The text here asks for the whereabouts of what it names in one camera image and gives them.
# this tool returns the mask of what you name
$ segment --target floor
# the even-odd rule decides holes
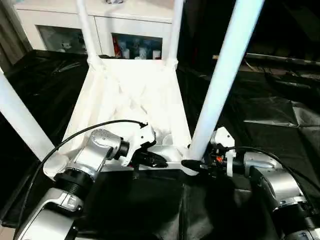
[[[14,238],[15,229],[2,227],[0,225],[0,240],[12,240]]]

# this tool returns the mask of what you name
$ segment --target white cabinet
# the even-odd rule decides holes
[[[111,18],[95,16],[95,23],[100,39],[102,53],[114,56],[114,41],[121,49],[129,51],[130,59],[139,55],[140,48],[151,52],[149,59],[152,59],[152,51],[161,51],[162,57],[166,58],[169,51],[169,38],[171,24],[163,22],[141,21],[123,18]]]
[[[75,0],[24,0],[15,4],[31,46],[37,50],[85,53]],[[134,59],[165,58],[174,0],[124,0],[107,4],[86,0],[91,34],[98,54]]]
[[[17,9],[22,27],[33,49],[85,53],[81,25],[76,14]],[[95,18],[89,16],[95,48],[101,48]]]

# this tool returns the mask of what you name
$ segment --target white pole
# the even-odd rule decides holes
[[[201,160],[255,29],[264,0],[237,0],[187,155]]]
[[[185,0],[174,0],[168,60],[177,61],[180,26]]]
[[[3,73],[0,73],[0,112],[40,161],[55,147]]]
[[[97,55],[94,40],[90,30],[88,14],[86,10],[86,4],[84,0],[76,0],[76,6],[78,11],[78,17],[82,27],[83,39],[88,54],[88,63],[94,66],[100,65],[100,58]]]

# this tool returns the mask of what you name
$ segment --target black plastic sheet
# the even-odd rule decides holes
[[[54,144],[61,141],[88,71],[85,56],[34,51],[7,74]],[[193,133],[210,77],[177,71],[190,131]],[[278,155],[286,164],[318,183],[320,84],[317,80],[239,72],[219,119],[238,146],[255,146]],[[1,223],[15,227],[28,171],[37,160],[2,118],[0,129],[10,139],[2,146],[4,171],[10,183],[3,199]],[[317,193],[302,182],[314,198]],[[51,187],[41,174],[30,196],[30,213]],[[175,170],[100,174],[88,196],[79,235],[95,239],[208,240],[277,239],[270,216],[249,182],[188,177]]]

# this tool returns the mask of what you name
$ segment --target cable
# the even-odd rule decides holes
[[[306,200],[313,206],[313,203],[310,199],[310,197],[308,196],[308,194],[306,193],[306,191],[302,188],[301,184],[299,183],[299,181],[297,180],[295,175],[298,175],[299,177],[305,179],[309,184],[311,184],[320,194],[320,187],[317,186],[317,184],[315,184],[315,182],[313,182],[310,178],[308,178],[307,176],[305,176],[304,174],[302,174],[301,172],[299,172],[298,170],[288,167],[287,165],[285,165],[279,157],[277,157],[276,155],[274,155],[271,152],[267,152],[265,150],[262,150],[260,148],[257,147],[252,147],[252,146],[232,146],[232,147],[226,147],[226,150],[246,150],[246,151],[254,151],[254,152],[258,152],[258,153],[263,153],[275,160],[277,160],[282,167],[287,170],[292,177],[294,178],[294,180],[296,181],[296,184],[298,185],[298,187],[300,188],[300,190],[302,191],[304,197],[306,198]]]
[[[251,66],[246,59],[243,59],[244,63],[253,71],[253,72],[259,72],[259,70],[255,69],[253,66]]]
[[[21,227],[21,224],[22,224],[22,219],[23,219],[23,215],[24,215],[24,212],[26,210],[26,206],[27,206],[27,202],[28,202],[28,198],[29,198],[29,194],[31,192],[31,189],[34,185],[34,182],[37,178],[37,175],[39,174],[39,171],[43,168],[44,164],[46,163],[46,161],[59,149],[61,148],[64,144],[66,144],[67,142],[69,142],[70,140],[72,140],[73,138],[75,138],[76,136],[80,135],[80,134],[83,134],[89,130],[92,130],[92,129],[95,129],[95,128],[98,128],[98,127],[101,127],[101,126],[105,126],[105,125],[109,125],[109,124],[116,124],[116,123],[134,123],[134,124],[139,124],[141,128],[147,126],[148,124],[145,124],[143,122],[140,122],[140,121],[135,121],[135,120],[127,120],[127,119],[121,119],[121,120],[113,120],[113,121],[106,121],[106,122],[102,122],[102,123],[99,123],[99,124],[96,124],[96,125],[93,125],[93,126],[89,126],[85,129],[82,129],[74,134],[72,134],[71,136],[67,137],[64,141],[62,141],[58,146],[56,146],[54,149],[52,149],[46,156],[45,158],[42,160],[42,162],[39,164],[39,166],[37,167],[37,169],[35,170],[35,173],[31,179],[31,182],[30,182],[30,185],[28,187],[28,190],[25,194],[25,197],[24,197],[24,201],[22,203],[22,206],[21,206],[21,211],[20,211],[20,214],[19,214],[19,219],[18,219],[18,225],[17,225],[17,228],[15,229],[14,231],[14,236],[13,236],[13,239],[16,239],[16,236],[17,236],[17,233],[18,233],[18,230],[19,228]]]

